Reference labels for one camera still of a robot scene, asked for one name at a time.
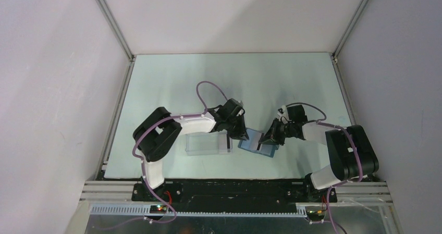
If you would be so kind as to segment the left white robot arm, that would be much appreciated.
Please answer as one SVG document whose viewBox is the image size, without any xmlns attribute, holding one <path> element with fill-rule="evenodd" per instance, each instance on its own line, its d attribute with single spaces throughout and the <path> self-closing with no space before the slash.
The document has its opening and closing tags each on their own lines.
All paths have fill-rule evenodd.
<svg viewBox="0 0 442 234">
<path fill-rule="evenodd" d="M 142 179 L 147 184 L 145 195 L 152 201 L 163 198 L 163 158 L 179 136 L 226 131 L 231 139 L 247 140 L 244 116 L 243 105 L 233 98 L 195 114 L 173 115 L 165 107 L 155 109 L 132 134 L 132 154 L 140 159 Z"/>
</svg>

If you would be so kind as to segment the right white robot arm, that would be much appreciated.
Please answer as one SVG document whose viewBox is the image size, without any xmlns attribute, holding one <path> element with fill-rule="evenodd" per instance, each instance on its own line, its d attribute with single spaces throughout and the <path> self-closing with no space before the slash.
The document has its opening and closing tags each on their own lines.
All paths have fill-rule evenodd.
<svg viewBox="0 0 442 234">
<path fill-rule="evenodd" d="M 260 137 L 259 144 L 284 145 L 287 138 L 296 138 L 327 147 L 329 165 L 305 177 L 303 195 L 308 201 L 318 201 L 326 188 L 360 182 L 378 171 L 378 158 L 362 126 L 345 128 L 327 123 L 323 111 L 320 119 L 308 119 L 306 105 L 296 102 L 278 109 L 278 116 Z"/>
</svg>

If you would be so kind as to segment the blue leather card holder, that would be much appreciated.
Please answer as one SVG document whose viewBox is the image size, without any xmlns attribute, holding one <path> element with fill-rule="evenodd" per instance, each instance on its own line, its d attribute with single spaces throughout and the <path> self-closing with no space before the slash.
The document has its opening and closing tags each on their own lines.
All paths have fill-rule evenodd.
<svg viewBox="0 0 442 234">
<path fill-rule="evenodd" d="M 267 145 L 259 143 L 264 133 L 250 128 L 246 128 L 249 136 L 248 140 L 240 140 L 238 148 L 262 156 L 273 158 L 275 152 L 279 149 L 279 145 Z"/>
</svg>

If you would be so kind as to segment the clear plastic card box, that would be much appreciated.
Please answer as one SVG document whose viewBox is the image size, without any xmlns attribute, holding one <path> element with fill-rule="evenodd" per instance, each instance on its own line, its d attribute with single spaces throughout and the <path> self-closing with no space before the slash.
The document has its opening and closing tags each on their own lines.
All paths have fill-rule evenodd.
<svg viewBox="0 0 442 234">
<path fill-rule="evenodd" d="M 189 156 L 231 154 L 232 148 L 232 139 L 227 131 L 192 133 L 186 137 L 185 150 Z"/>
</svg>

